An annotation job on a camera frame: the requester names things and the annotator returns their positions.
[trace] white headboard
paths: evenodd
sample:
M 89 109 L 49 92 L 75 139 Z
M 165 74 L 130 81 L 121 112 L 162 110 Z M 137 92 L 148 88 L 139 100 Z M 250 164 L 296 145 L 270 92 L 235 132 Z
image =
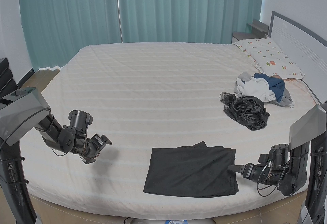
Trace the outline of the white headboard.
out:
M 327 100 L 327 41 L 301 24 L 275 11 L 269 36 L 305 73 L 303 81 L 316 98 Z

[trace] floral pillow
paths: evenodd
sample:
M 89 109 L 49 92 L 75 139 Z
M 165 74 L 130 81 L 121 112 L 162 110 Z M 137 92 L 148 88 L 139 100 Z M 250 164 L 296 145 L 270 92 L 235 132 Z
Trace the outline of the floral pillow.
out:
M 252 58 L 261 73 L 282 79 L 302 79 L 304 73 L 270 38 L 253 38 L 233 43 Z

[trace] black folded cloth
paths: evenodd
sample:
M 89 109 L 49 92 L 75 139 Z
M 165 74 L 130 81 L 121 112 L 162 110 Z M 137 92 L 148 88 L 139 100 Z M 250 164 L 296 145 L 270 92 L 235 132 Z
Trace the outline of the black folded cloth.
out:
M 264 103 L 253 96 L 236 98 L 234 94 L 222 92 L 220 102 L 225 104 L 224 113 L 250 130 L 258 130 L 267 126 L 270 114 Z
M 177 197 L 219 197 L 238 192 L 234 165 L 235 149 L 194 146 L 153 148 L 145 193 Z

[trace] blue clothing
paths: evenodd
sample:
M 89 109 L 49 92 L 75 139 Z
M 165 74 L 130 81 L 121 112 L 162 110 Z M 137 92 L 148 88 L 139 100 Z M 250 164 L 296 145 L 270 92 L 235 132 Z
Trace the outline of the blue clothing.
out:
M 274 92 L 277 102 L 281 102 L 285 90 L 285 82 L 282 79 L 269 77 L 266 74 L 259 73 L 255 73 L 253 77 L 255 77 L 256 79 L 265 79 L 268 82 L 269 89 Z

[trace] nightstand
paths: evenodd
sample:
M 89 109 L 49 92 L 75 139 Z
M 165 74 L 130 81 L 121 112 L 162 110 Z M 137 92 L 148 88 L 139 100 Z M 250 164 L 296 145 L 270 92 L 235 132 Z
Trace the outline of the nightstand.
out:
M 232 34 L 231 42 L 237 42 L 240 40 L 247 40 L 249 38 L 264 38 L 268 34 L 268 25 L 253 19 L 252 23 L 247 23 L 252 27 L 252 33 L 234 31 Z

